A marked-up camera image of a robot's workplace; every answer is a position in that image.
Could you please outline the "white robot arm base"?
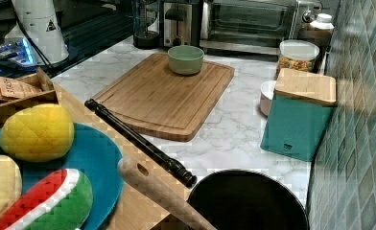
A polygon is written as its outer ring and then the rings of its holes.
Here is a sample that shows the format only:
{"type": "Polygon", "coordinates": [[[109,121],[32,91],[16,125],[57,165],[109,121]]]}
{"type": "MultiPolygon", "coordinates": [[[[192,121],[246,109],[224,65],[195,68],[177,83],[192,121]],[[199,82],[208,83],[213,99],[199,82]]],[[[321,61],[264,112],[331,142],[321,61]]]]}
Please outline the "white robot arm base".
{"type": "Polygon", "coordinates": [[[24,43],[24,66],[56,64],[69,53],[57,21],[53,0],[12,0],[16,25],[5,35],[6,41],[24,43]]]}

